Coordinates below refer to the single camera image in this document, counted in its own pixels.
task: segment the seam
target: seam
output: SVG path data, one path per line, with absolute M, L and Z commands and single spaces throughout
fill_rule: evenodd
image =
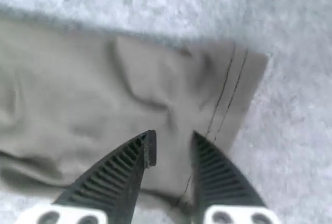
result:
M 223 97 L 223 94 L 224 94 L 224 91 L 225 91 L 225 87 L 226 87 L 226 84 L 227 84 L 227 80 L 228 80 L 228 75 L 229 75 L 229 71 L 230 71 L 230 68 L 232 66 L 232 63 L 233 63 L 233 60 L 234 60 L 234 56 L 235 56 L 235 50 L 236 50 L 236 44 L 233 42 L 233 50 L 232 50 L 232 54 L 231 54 L 231 57 L 230 57 L 230 62 L 228 64 L 228 67 L 227 67 L 227 71 L 226 71 L 226 75 L 225 75 L 225 80 L 224 80 L 224 84 L 223 84 L 223 87 L 222 87 L 222 91 L 220 93 L 220 96 L 218 98 L 218 101 L 214 107 L 214 110 L 213 110 L 213 114 L 212 114 L 212 117 L 210 119 L 210 123 L 209 123 L 209 126 L 207 128 L 207 131 L 205 133 L 205 138 L 207 137 L 207 135 L 209 134 L 210 130 L 211 130 L 211 126 L 212 126 L 212 123 L 213 123 L 213 119 L 214 119 L 214 116 L 217 112 L 217 109 L 218 109 L 218 106 L 219 106 L 219 103 Z M 187 182 L 187 185 L 186 185 L 186 188 L 184 190 L 184 192 L 182 193 L 181 197 L 179 197 L 179 199 L 176 201 L 175 203 L 175 206 L 173 206 L 171 208 L 171 210 L 174 208 L 174 207 L 177 207 L 179 202 L 181 201 L 181 199 L 184 197 L 184 195 L 186 194 L 186 192 L 188 191 L 188 188 L 189 188 L 189 183 L 190 183 L 190 180 L 191 180 L 191 175 L 189 176 L 188 178 L 188 182 Z
M 244 59 L 243 59 L 242 65 L 241 65 L 240 73 L 239 73 L 239 76 L 238 76 L 238 80 L 237 80 L 237 83 L 236 83 L 236 85 L 235 85 L 235 87 L 234 87 L 234 91 L 233 91 L 232 97 L 230 98 L 230 101 L 229 101 L 229 103 L 228 103 L 228 106 L 227 106 L 226 112 L 225 112 L 225 114 L 224 114 L 223 120 L 222 120 L 222 122 L 221 122 L 221 124 L 220 124 L 220 126 L 219 126 L 219 129 L 218 129 L 218 131 L 217 131 L 215 137 L 214 137 L 213 143 L 215 143 L 215 141 L 216 141 L 216 139 L 217 139 L 217 135 L 219 134 L 220 130 L 222 129 L 222 126 L 223 126 L 223 123 L 224 123 L 224 121 L 225 121 L 225 119 L 226 119 L 226 116 L 227 116 L 228 110 L 229 110 L 229 108 L 230 108 L 230 105 L 232 104 L 232 101 L 233 101 L 233 98 L 234 98 L 235 92 L 236 92 L 236 90 L 237 90 L 237 88 L 238 88 L 238 85 L 239 85 L 239 82 L 240 82 L 240 79 L 241 79 L 241 75 L 242 75 L 242 71 L 243 71 L 243 68 L 244 68 L 245 61 L 247 60 L 247 56 L 248 56 L 248 49 L 247 49 L 247 51 L 246 51 L 246 53 L 245 53 L 245 56 L 244 56 Z
M 235 43 L 233 43 L 234 47 L 233 47 L 233 51 L 232 51 L 232 55 L 230 57 L 230 62 L 228 64 L 228 67 L 227 67 L 227 71 L 226 71 L 226 76 L 225 76 L 225 80 L 224 80 L 224 84 L 223 84 L 223 87 L 222 87 L 222 91 L 220 93 L 220 96 L 218 98 L 218 101 L 214 107 L 214 110 L 213 110 L 213 114 L 212 114 L 212 117 L 211 117 L 211 120 L 210 120 L 210 123 L 209 123 L 209 126 L 207 128 L 207 131 L 205 133 L 205 137 L 208 136 L 208 134 L 210 133 L 210 130 L 211 130 L 211 126 L 212 126 L 212 123 L 213 123 L 213 119 L 214 119 L 214 116 L 216 115 L 216 112 L 217 112 L 217 109 L 218 109 L 218 106 L 219 106 L 219 103 L 224 95 L 224 91 L 225 91 L 225 87 L 226 87 L 226 84 L 227 84 L 227 80 L 228 80 L 228 75 L 229 75 L 229 71 L 230 71 L 230 68 L 232 67 L 232 63 L 233 63 L 233 60 L 234 60 L 234 56 L 235 56 L 235 49 L 236 49 L 236 45 Z

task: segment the black stitch line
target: black stitch line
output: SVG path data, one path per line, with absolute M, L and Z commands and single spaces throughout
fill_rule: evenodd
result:
M 210 123 L 209 123 L 209 126 L 207 128 L 207 132 L 205 134 L 205 138 L 208 136 L 208 134 L 210 133 L 210 130 L 211 130 L 211 126 L 212 126 L 212 123 L 213 123 L 213 119 L 214 119 L 214 116 L 216 115 L 216 112 L 217 112 L 217 109 L 218 109 L 218 106 L 219 106 L 219 103 L 223 97 L 223 94 L 224 94 L 224 91 L 225 91 L 225 87 L 226 87 L 226 84 L 227 84 L 227 80 L 228 80 L 228 75 L 229 75 L 229 71 L 230 71 L 230 68 L 232 66 L 232 63 L 233 63 L 233 60 L 234 60 L 234 55 L 235 55 L 235 49 L 236 49 L 236 45 L 234 45 L 234 48 L 233 48 L 233 51 L 232 51 L 232 55 L 231 55 L 231 59 L 230 59 L 230 62 L 228 64 L 228 68 L 227 68 L 227 71 L 226 71 L 226 76 L 225 76 L 225 81 L 224 81 L 224 84 L 223 84 L 223 88 L 222 88 L 222 92 L 220 93 L 220 96 L 218 98 L 218 101 L 217 101 L 217 104 L 215 105 L 214 107 L 214 110 L 213 110 L 213 114 L 212 114 L 212 118 L 210 120 Z
M 217 104 L 216 104 L 215 107 L 214 107 L 214 111 L 213 111 L 213 114 L 212 114 L 212 118 L 211 118 L 210 123 L 209 123 L 209 126 L 208 126 L 208 128 L 207 128 L 207 132 L 206 132 L 206 134 L 205 134 L 205 138 L 207 137 L 207 135 L 208 135 L 209 132 L 210 132 L 210 129 L 211 129 L 211 126 L 212 126 L 212 122 L 213 122 L 214 116 L 215 116 L 215 114 L 216 114 L 216 112 L 217 112 L 217 109 L 218 109 L 219 103 L 220 103 L 220 101 L 221 101 L 221 99 L 222 99 L 222 97 L 223 97 L 224 91 L 225 91 L 225 87 L 226 87 L 226 84 L 227 84 L 229 71 L 230 71 L 230 68 L 231 68 L 231 66 L 232 66 L 232 63 L 233 63 L 233 60 L 234 60 L 234 56 L 235 56 L 236 45 L 235 45 L 235 43 L 233 43 L 233 45 L 234 45 L 234 47 L 233 47 L 233 51 L 232 51 L 232 55 L 231 55 L 231 59 L 230 59 L 230 62 L 229 62 L 229 64 L 228 64 L 228 68 L 227 68 L 227 71 L 226 71 L 226 76 L 225 76 L 225 81 L 224 81 L 224 84 L 223 84 L 222 92 L 220 93 L 220 96 L 219 96 L 219 98 L 218 98 Z M 189 176 L 189 179 L 188 179 L 188 182 L 187 182 L 187 185 L 186 185 L 185 191 L 182 193 L 182 196 L 176 201 L 175 206 L 173 206 L 173 207 L 171 208 L 171 210 L 172 210 L 173 208 L 175 208 L 175 207 L 178 206 L 180 200 L 181 200 L 181 199 L 184 197 L 184 195 L 186 194 L 186 192 L 187 192 L 187 190 L 188 190 L 188 188 L 189 188 L 190 180 L 191 180 L 191 175 Z
M 247 49 L 247 51 L 246 51 L 246 53 L 245 53 L 245 56 L 244 56 L 244 59 L 243 59 L 243 62 L 242 62 L 242 66 L 241 66 L 241 69 L 240 69 L 240 73 L 239 73 L 239 76 L 238 76 L 237 83 L 235 84 L 235 88 L 234 88 L 234 91 L 233 91 L 233 95 L 232 95 L 232 97 L 230 98 L 230 101 L 229 101 L 228 106 L 227 106 L 227 110 L 226 110 L 226 112 L 225 112 L 225 114 L 224 114 L 224 117 L 223 117 L 223 120 L 222 120 L 222 122 L 221 122 L 221 124 L 220 124 L 220 126 L 219 126 L 219 129 L 218 129 L 218 131 L 217 131 L 217 133 L 216 133 L 216 135 L 215 135 L 215 137 L 214 137 L 213 143 L 215 143 L 215 141 L 216 141 L 216 139 L 217 139 L 217 135 L 218 135 L 218 133 L 220 132 L 220 130 L 222 129 L 222 125 L 223 125 L 223 123 L 224 123 L 224 120 L 225 120 L 226 115 L 227 115 L 227 113 L 228 113 L 228 110 L 229 110 L 229 108 L 230 108 L 230 105 L 232 104 L 232 101 L 233 101 L 233 98 L 234 98 L 235 92 L 236 92 L 237 87 L 238 87 L 238 84 L 239 84 L 239 82 L 240 82 L 240 78 L 241 78 L 241 75 L 242 75 L 242 70 L 243 70 L 243 68 L 244 68 L 244 63 L 245 63 L 245 61 L 247 60 L 247 56 L 248 56 L 248 49 Z

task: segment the khaki fabric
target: khaki fabric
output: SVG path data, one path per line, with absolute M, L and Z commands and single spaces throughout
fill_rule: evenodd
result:
M 266 66 L 232 42 L 181 50 L 0 18 L 0 186 L 55 197 L 130 138 L 157 131 L 142 188 L 190 199 L 189 139 L 227 152 Z

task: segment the gray carpet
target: gray carpet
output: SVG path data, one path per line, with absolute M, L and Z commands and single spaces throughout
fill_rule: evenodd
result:
M 269 55 L 231 151 L 284 223 L 332 223 L 332 0 L 0 0 L 15 17 L 144 33 L 228 37 Z M 0 194 L 0 218 L 39 202 Z M 134 223 L 160 213 L 136 214 Z

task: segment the fabric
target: fabric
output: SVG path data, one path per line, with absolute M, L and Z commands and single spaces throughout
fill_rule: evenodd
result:
M 190 200 L 192 131 L 227 152 L 266 66 L 229 41 L 182 49 L 0 18 L 0 186 L 55 197 L 157 131 L 142 188 Z

